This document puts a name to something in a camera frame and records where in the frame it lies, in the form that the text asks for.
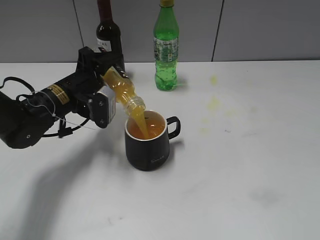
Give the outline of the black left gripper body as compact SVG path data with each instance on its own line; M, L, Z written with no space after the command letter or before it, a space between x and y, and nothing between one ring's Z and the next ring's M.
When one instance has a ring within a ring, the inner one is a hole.
M102 86L107 85L102 75L102 53L89 47L83 47L78 51L78 60L75 70L75 87L72 94L77 103L74 113L91 120L88 101L91 95Z

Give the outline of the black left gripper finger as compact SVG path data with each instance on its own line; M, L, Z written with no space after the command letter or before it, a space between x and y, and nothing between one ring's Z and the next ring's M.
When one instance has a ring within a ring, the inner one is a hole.
M122 53L117 52L103 52L102 53L102 76L106 74L106 72L113 67L116 72L122 78L128 78L125 71L125 62L124 56Z

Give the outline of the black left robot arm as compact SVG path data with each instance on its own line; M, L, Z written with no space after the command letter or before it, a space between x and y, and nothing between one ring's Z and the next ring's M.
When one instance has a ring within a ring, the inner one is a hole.
M25 149L40 139L71 135L88 121L106 128L116 112L116 96L103 80L114 67L125 76L122 53L108 52L102 47L83 47L78 51L75 72L36 91L21 78L9 76L3 81L24 85L30 94L11 99L0 95L0 138L12 149Z

